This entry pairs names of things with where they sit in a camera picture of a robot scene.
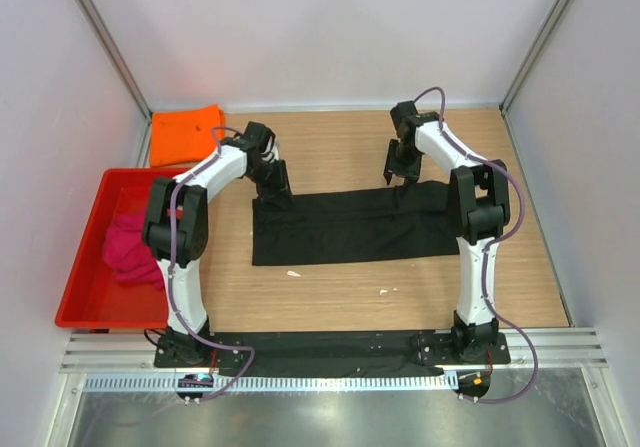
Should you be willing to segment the black t shirt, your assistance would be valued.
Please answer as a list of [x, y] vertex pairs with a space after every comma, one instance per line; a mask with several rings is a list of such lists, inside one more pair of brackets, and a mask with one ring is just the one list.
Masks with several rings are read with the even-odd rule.
[[457, 256], [447, 185], [295, 195], [290, 209], [253, 202], [254, 266], [362, 263]]

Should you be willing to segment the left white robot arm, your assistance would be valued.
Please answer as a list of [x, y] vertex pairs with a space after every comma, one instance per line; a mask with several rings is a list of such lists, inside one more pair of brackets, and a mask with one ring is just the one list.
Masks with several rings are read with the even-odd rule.
[[143, 243], [161, 271], [168, 320], [158, 339], [154, 365], [199, 367], [219, 347], [213, 344], [204, 307], [200, 258], [209, 240], [209, 203], [231, 182], [247, 178], [257, 200], [285, 210], [293, 206], [286, 162], [277, 137], [266, 125], [250, 122], [216, 142], [214, 151], [190, 170], [152, 183], [142, 227]]

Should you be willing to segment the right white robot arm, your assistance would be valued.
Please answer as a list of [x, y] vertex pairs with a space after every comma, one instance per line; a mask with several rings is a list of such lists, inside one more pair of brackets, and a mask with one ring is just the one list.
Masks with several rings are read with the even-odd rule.
[[396, 137], [389, 141], [383, 177], [406, 185], [418, 181], [423, 156], [449, 175], [445, 217], [459, 249], [461, 287], [450, 341], [452, 355], [480, 363], [498, 342], [499, 322], [487, 307], [493, 300], [496, 239], [510, 222], [508, 179], [502, 161], [469, 149], [438, 112], [420, 113], [414, 101], [390, 111]]

